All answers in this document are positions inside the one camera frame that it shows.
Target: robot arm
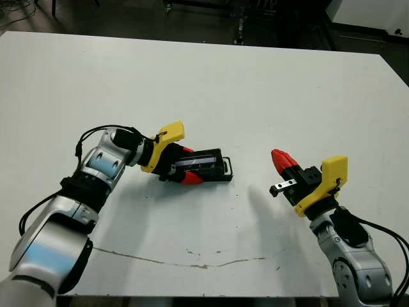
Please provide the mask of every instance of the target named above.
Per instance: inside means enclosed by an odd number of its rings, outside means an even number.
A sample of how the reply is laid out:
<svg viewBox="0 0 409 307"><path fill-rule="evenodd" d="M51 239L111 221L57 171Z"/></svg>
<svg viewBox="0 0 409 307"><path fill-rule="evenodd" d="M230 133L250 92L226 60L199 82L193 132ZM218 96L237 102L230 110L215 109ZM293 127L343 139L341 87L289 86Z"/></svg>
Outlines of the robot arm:
<svg viewBox="0 0 409 307"><path fill-rule="evenodd" d="M183 135L172 137L172 128ZM173 143L184 137L181 122L160 133L148 139L132 128L108 128L82 161L81 143L89 134L81 137L74 174L64 178L62 189L46 199L48 204L27 231L25 220L20 223L22 237L12 253L11 274L0 283L0 307L54 306L57 294L73 289L93 247L88 234L125 166L138 164L162 180L186 184L231 180L231 165L226 165L219 149L193 154ZM207 160L198 163L198 159Z"/></svg>
<svg viewBox="0 0 409 307"><path fill-rule="evenodd" d="M389 306L392 281L387 266L359 219L336 201L347 180L347 158L323 161L322 173L315 167L302 169L280 150L273 150L272 158L286 181L273 185L270 192L273 197L283 193L300 217L310 219L310 229L331 264L341 306Z"/></svg>

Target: black object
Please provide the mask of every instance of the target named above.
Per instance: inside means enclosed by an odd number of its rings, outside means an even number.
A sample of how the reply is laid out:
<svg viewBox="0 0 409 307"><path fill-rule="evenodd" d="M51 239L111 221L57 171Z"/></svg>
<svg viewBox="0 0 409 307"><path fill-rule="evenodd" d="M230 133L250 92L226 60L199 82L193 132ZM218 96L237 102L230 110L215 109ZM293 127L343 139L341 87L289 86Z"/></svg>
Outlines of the black object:
<svg viewBox="0 0 409 307"><path fill-rule="evenodd" d="M82 171L76 171L71 177L62 179L60 184L63 188L58 195L85 203L97 213L111 193L111 188L104 181Z"/></svg>
<svg viewBox="0 0 409 307"><path fill-rule="evenodd" d="M129 164L134 159L136 151L141 141L142 141L141 133L139 133L139 131L136 129L133 132L117 129L115 132L114 139L112 140L112 142L116 146L131 151L131 154L129 155L126 164Z"/></svg>
<svg viewBox="0 0 409 307"><path fill-rule="evenodd" d="M137 162L138 165L147 166L153 153L153 140L145 138L145 142L143 144L143 151L142 156L139 158Z"/></svg>
<svg viewBox="0 0 409 307"><path fill-rule="evenodd" d="M222 157L219 148L201 150L198 152L185 152L184 156L175 162L176 171L192 171L198 174L204 181L230 181L233 172L231 170L230 158L226 157L229 165Z"/></svg>
<svg viewBox="0 0 409 307"><path fill-rule="evenodd" d="M322 181L322 174L315 166L303 170L299 165L294 165L283 169L281 177L285 181L291 179L295 179L297 181L297 184L291 185L283 190L284 196L293 207L295 207L297 203L303 200L306 196L310 195ZM274 197L276 196L277 191L274 189L274 186L270 188L270 193ZM312 221L320 214L336 208L337 206L338 202L332 195L317 201L313 206L305 210L304 214L310 221Z"/></svg>
<svg viewBox="0 0 409 307"><path fill-rule="evenodd" d="M81 278L82 273L84 272L85 266L88 263L88 258L92 252L92 247L93 243L88 239L81 251L80 256L72 267L71 272L64 279L63 283L58 289L58 294L67 293L68 291L71 291L76 286L76 284L78 284L78 281Z"/></svg>
<svg viewBox="0 0 409 307"><path fill-rule="evenodd" d="M353 248L366 244L369 240L368 233L359 222L351 217L348 210L339 207L330 218L338 235Z"/></svg>
<svg viewBox="0 0 409 307"><path fill-rule="evenodd" d="M160 154L152 173L159 175L161 181L182 182L186 171L197 174L204 181L230 181L233 172L228 173L232 168L230 158L226 159L229 165L223 159L219 148L191 152L179 144L171 143Z"/></svg>

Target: dark floor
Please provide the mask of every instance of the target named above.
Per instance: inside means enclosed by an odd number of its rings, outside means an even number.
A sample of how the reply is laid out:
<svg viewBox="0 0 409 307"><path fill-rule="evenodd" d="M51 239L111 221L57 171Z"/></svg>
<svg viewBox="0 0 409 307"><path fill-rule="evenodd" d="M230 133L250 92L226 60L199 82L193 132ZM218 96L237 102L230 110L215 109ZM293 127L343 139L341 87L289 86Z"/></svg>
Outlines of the dark floor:
<svg viewBox="0 0 409 307"><path fill-rule="evenodd" d="M169 13L165 13L162 0L99 0L101 4L99 7L93 0L57 0L56 18L54 18L51 15L51 0L39 0L36 11L31 1L17 0L19 7L16 7L13 12L0 9L0 35L6 30L12 30L221 44L232 44L237 38L239 12L236 10L219 12L176 4ZM0 8L6 2L10 1L0 0ZM31 14L33 14L31 18L4 26L10 21ZM277 24L269 19L247 18L243 39L244 45L265 47L282 45L277 35ZM313 22L304 24L298 29L293 47L381 54L404 82L409 84L409 44L407 42L386 42L382 35L339 31L328 24L326 26L325 23ZM225 299L222 301L220 299L192 300L175 299L171 306L221 306L226 302ZM129 304L129 302L127 298L75 297L72 302L70 297L59 298L59 306L143 305L132 304L132 302ZM228 302L228 304L231 303L240 306L260 305L252 299ZM334 299L328 301L297 299L295 303L286 306L339 306ZM268 305L283 306L276 304L274 300ZM407 298L401 306L409 306Z"/></svg>

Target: table surface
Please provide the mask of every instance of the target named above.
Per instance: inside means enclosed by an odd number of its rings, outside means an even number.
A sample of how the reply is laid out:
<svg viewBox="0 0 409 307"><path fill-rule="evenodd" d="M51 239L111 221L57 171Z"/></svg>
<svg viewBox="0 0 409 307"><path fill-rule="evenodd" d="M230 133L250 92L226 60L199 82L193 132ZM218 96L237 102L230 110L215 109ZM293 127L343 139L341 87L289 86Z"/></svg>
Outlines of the table surface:
<svg viewBox="0 0 409 307"><path fill-rule="evenodd" d="M7 32L0 38L0 278L21 215L59 189L97 125L221 148L231 183L182 186L128 168L100 213L82 295L336 296L330 265L283 196L270 151L349 157L339 201L408 236L409 89L378 55ZM84 152L95 146L90 138ZM371 230L396 288L403 257Z"/></svg>

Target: wire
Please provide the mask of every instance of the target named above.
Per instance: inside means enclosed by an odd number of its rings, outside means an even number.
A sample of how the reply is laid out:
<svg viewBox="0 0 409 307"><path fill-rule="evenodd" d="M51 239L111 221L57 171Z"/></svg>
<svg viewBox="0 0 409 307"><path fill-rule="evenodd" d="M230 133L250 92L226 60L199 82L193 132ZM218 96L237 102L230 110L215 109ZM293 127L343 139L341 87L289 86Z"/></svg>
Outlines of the wire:
<svg viewBox="0 0 409 307"><path fill-rule="evenodd" d="M78 158L77 161L77 168L75 171L79 171L80 167L81 167L81 158L82 158L82 142L84 142L86 139L88 139L92 134L96 133L97 131L101 131L101 130L105 130L107 128L119 128L119 129L124 129L127 130L129 132L137 132L137 130L133 127L126 127L126 126L120 126L120 125L103 125L103 126L98 126L92 129L87 130L86 132L84 132L81 137L78 140L77 145L75 146L75 156ZM144 136L143 134L141 134L141 136L145 139L149 139L146 136Z"/></svg>
<svg viewBox="0 0 409 307"><path fill-rule="evenodd" d="M396 291L394 292L393 298L390 302L390 307L395 307L399 304L400 300L402 299L402 297L404 296L404 294L406 293L406 290L409 287L409 259L408 259L408 254L406 253L405 247L406 249L409 250L409 243L407 243L407 241L402 238L402 236L398 235L396 232L380 226L378 224L366 221L364 219L361 219L357 216L354 216L351 212L349 212L349 215L351 215L352 218L354 218L356 221L358 221L361 224L365 224L368 225L372 228L375 228L377 230L380 230L381 232L385 232L388 235L390 235L391 237L393 237L397 243L399 244L400 248L402 249L403 255L405 256L405 265L406 265L406 269L405 269L405 276L402 279L402 282L400 283L400 285L398 286L398 288L396 289Z"/></svg>
<svg viewBox="0 0 409 307"><path fill-rule="evenodd" d="M33 9L33 11L32 11L30 14L28 14L28 15L22 17L22 18L12 20L12 21L10 21L10 22L8 22L8 23L6 23L6 24L0 25L0 30L5 30L10 24L13 24L13 23L15 23L15 22L22 21L22 20L24 20L24 19L28 19L28 18L34 16L35 13L36 13L36 6L35 6L34 2L33 2L33 6L34 6L34 9ZM4 17L4 11L14 12L15 10L8 10L8 9L2 8L2 7L0 6L0 12L3 13L3 17Z"/></svg>
<svg viewBox="0 0 409 307"><path fill-rule="evenodd" d="M84 142L86 139L88 139L92 134L94 134L97 131L105 130L107 128L120 128L127 130L129 132L135 133L138 132L135 128L133 127L126 127L126 126L120 126L120 125L103 125L103 126L98 126L92 129L87 130L84 132L81 137L78 140L77 146L75 147L75 156L78 158L78 163L77 163L77 169L75 171L78 171L81 167L81 155L82 155L82 142ZM146 136L141 134L141 136L145 139L148 139ZM20 219L19 222L19 233L20 235L24 235L26 232L26 222L30 214L34 212L39 206L41 206L43 203L51 200L52 198L56 197L59 193L61 192L55 192L54 194L51 194L50 196L44 198L41 202L37 203L35 206L31 207Z"/></svg>
<svg viewBox="0 0 409 307"><path fill-rule="evenodd" d="M20 235L24 235L24 233L26 232L26 222L27 222L27 219L30 216L30 214L32 214L33 211L36 210L39 206L41 206L43 203L45 203L45 202L51 200L52 198L54 198L55 196L57 196L58 192L55 192L54 194L51 194L50 196L44 198L41 202L39 202L35 206L31 207L25 214L23 214L23 216L21 217L20 222L19 222L19 233L20 233Z"/></svg>

